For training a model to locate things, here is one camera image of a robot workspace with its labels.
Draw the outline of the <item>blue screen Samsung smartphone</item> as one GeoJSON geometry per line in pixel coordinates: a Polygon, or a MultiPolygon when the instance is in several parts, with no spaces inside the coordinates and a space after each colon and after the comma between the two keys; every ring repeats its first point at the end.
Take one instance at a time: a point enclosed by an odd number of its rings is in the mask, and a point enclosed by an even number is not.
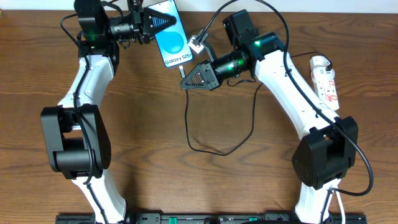
{"type": "Polygon", "coordinates": [[[155,35],[165,67],[171,68],[193,60],[175,1],[162,1],[148,8],[174,16],[177,20],[175,25],[155,35]]]}

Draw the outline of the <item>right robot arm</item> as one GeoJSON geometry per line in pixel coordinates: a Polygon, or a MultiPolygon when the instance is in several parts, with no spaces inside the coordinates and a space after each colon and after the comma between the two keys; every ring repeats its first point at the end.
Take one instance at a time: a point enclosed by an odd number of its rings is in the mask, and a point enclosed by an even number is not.
{"type": "Polygon", "coordinates": [[[295,219],[301,223],[323,223],[338,184],[352,167],[358,149],[358,125],[352,117],[340,118],[323,101],[321,89],[333,84],[326,75],[331,65],[310,64],[315,83],[310,87],[295,68],[288,43],[273,32],[260,34],[247,11],[236,12],[223,21],[233,51],[216,57],[207,43],[206,30],[188,40],[195,52],[206,50],[209,59],[199,63],[181,82],[184,90],[214,90],[226,79],[250,71],[276,97],[293,123],[300,143],[292,165],[301,180],[295,219]]]}

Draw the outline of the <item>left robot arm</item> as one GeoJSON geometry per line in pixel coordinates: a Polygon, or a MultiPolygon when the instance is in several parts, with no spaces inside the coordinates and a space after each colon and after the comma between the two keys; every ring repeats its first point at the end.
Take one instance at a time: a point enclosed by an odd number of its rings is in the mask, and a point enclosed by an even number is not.
{"type": "Polygon", "coordinates": [[[111,143],[100,105],[119,65],[120,49],[131,42],[148,44],[155,35],[176,24],[175,16],[129,1],[128,12],[107,15],[114,1],[75,1],[75,17],[81,27],[72,36],[78,49],[79,69],[65,97],[45,107],[40,120],[49,164],[84,193],[91,215],[65,215],[57,223],[135,223],[118,192],[109,166],[111,143]]]}

